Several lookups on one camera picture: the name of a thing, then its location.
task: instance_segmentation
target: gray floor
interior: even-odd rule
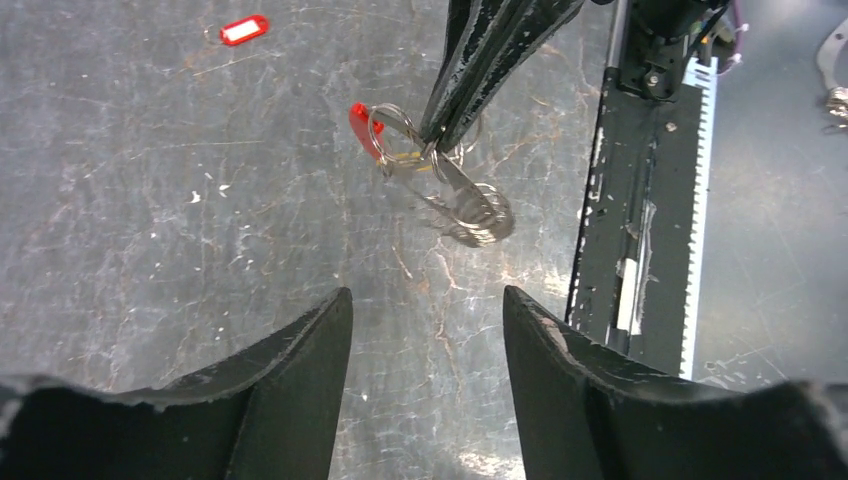
[[[501,292],[565,303],[612,9],[586,5],[487,109],[466,165],[519,225],[469,250],[418,226],[346,119],[420,114],[446,6],[0,6],[0,368],[163,385],[347,285],[331,477],[523,478]],[[256,12],[263,38],[204,39]]]
[[[815,56],[848,4],[742,0],[719,79],[695,378],[848,380],[848,134],[824,135]],[[848,85],[848,54],[839,79]]]

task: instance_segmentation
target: red key tag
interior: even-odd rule
[[[368,132],[368,107],[361,103],[354,103],[350,107],[348,120],[350,121],[350,128],[353,129],[353,133],[359,139],[359,143],[362,144],[365,151],[374,157],[375,160],[379,161],[380,152],[374,147],[374,142],[371,141],[371,134]],[[377,134],[377,142],[380,145],[385,145],[383,143],[383,137],[380,136],[385,127],[382,123],[374,121],[374,133]]]
[[[251,15],[221,29],[221,41],[224,45],[235,46],[268,31],[271,24],[262,15]]]

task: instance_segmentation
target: metal key ring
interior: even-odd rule
[[[394,115],[395,118],[400,119],[400,121],[407,129],[406,132],[401,133],[404,133],[405,136],[413,140],[413,142],[415,141],[413,135],[417,134],[415,133],[415,124],[412,123],[412,119],[410,119],[409,116],[397,105],[393,105],[391,103],[381,103],[380,105],[372,107],[371,111],[368,112],[368,136],[371,139],[371,143],[374,144],[374,148],[377,150],[377,153],[380,154],[380,170],[383,172],[383,176],[388,178],[392,175],[394,165],[402,164],[404,162],[389,153],[377,137],[377,132],[374,130],[374,125],[376,123],[374,120],[374,115],[376,115],[380,111],[388,112]]]

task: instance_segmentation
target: metal ring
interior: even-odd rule
[[[392,105],[391,103],[381,103],[380,105],[372,107],[370,110],[371,111],[368,113],[368,137],[374,145],[374,148],[377,150],[377,153],[380,154],[380,170],[383,172],[384,176],[390,177],[392,175],[392,164],[398,164],[401,163],[401,161],[389,153],[377,138],[377,132],[374,131],[374,114],[379,110],[388,112],[396,118],[399,118],[403,122],[404,126],[412,131],[415,131],[415,124],[412,123],[412,119],[410,119],[403,110],[401,110],[397,105]]]

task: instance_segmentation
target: concrete floor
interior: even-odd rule
[[[355,101],[417,119],[447,4],[302,5],[0,6],[0,368],[164,385],[346,285],[331,478],[522,478],[501,293],[565,303],[612,9],[587,4],[488,107],[466,166],[518,227],[470,250],[419,226],[347,125]],[[253,13],[265,36],[204,38]]]

